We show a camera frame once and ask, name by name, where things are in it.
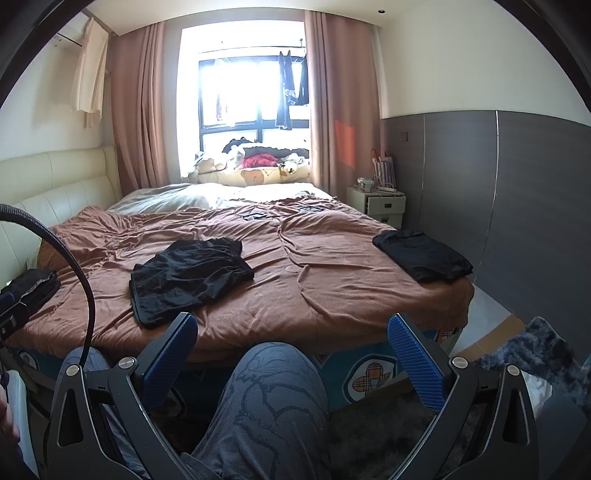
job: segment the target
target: brown comforter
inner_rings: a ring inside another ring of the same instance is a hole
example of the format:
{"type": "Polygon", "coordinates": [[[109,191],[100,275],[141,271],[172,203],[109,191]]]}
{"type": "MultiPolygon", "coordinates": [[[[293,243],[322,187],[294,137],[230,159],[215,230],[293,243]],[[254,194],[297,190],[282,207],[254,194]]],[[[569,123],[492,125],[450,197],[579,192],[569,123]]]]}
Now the brown comforter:
{"type": "MultiPolygon", "coordinates": [[[[309,354],[384,341],[396,312],[407,312],[422,329],[464,326],[472,284],[465,278],[416,283],[372,245],[385,228],[337,201],[307,198],[149,215],[117,215],[92,206],[53,230],[89,277],[97,312],[93,345],[113,359],[137,355],[164,330],[144,329],[133,317],[129,276],[136,263],[179,238],[241,240],[255,278],[192,312],[199,339],[189,362],[201,363],[233,360],[272,340],[309,354]],[[268,217],[243,218],[255,212],[268,217]]],[[[86,298],[71,269],[46,244],[38,267],[57,269],[62,287],[10,345],[64,357],[83,343],[86,298]]]]}

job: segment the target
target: drawer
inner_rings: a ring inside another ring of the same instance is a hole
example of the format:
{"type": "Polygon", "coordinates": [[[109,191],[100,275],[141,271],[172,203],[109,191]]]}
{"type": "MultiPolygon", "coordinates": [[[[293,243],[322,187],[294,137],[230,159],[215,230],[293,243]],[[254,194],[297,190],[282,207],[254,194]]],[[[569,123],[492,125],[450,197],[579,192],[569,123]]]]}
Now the drawer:
{"type": "Polygon", "coordinates": [[[405,207],[406,197],[369,197],[367,214],[404,213],[405,207]]]}
{"type": "Polygon", "coordinates": [[[399,229],[402,226],[402,213],[390,213],[383,215],[372,215],[374,220],[380,223],[387,223],[389,226],[399,229]]]}

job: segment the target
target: cable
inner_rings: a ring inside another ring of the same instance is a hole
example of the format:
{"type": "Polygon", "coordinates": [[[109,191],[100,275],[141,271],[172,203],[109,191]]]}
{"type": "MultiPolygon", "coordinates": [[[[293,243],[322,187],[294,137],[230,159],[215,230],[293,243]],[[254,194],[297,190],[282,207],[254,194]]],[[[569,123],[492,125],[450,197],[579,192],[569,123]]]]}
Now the cable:
{"type": "Polygon", "coordinates": [[[51,230],[49,230],[49,228],[47,228],[39,220],[24,210],[0,203],[0,220],[17,223],[29,229],[34,234],[40,236],[43,240],[55,248],[62,257],[64,257],[64,259],[68,262],[68,265],[71,266],[72,270],[78,277],[78,280],[80,280],[82,289],[84,289],[84,293],[86,294],[86,300],[88,301],[88,327],[86,328],[84,347],[82,348],[82,355],[80,356],[80,368],[84,370],[86,358],[88,357],[88,353],[90,351],[92,334],[95,329],[96,306],[95,297],[92,294],[90,283],[88,282],[86,275],[84,275],[80,264],[75,259],[74,255],[72,255],[72,252],[70,252],[68,247],[66,247],[64,242],[62,242],[56,236],[56,234],[54,234],[51,230]]]}

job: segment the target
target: gray patterned pants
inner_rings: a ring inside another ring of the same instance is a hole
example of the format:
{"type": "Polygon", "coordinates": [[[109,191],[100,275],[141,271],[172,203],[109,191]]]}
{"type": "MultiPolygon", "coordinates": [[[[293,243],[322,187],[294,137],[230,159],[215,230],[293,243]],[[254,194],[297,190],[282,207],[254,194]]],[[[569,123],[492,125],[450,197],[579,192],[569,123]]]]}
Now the gray patterned pants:
{"type": "MultiPolygon", "coordinates": [[[[58,382],[81,351],[66,357],[58,382]]],[[[91,349],[86,371],[110,367],[91,349]]],[[[128,468],[149,478],[117,414],[105,410],[128,468]]],[[[203,440],[181,460],[200,480],[329,480],[327,419],[328,399],[314,365],[291,345],[262,343],[240,360],[203,440]]]]}

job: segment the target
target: bed frame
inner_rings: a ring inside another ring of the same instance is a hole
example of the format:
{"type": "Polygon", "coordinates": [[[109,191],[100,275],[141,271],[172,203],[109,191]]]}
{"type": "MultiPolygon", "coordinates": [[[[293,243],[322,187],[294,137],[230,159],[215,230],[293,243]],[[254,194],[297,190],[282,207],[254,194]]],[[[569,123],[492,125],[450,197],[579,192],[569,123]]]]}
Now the bed frame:
{"type": "MultiPolygon", "coordinates": [[[[47,226],[89,205],[107,209],[121,197],[114,146],[0,161],[0,203],[26,210],[47,226]]],[[[0,222],[0,288],[36,264],[40,242],[25,228],[0,222]]]]}

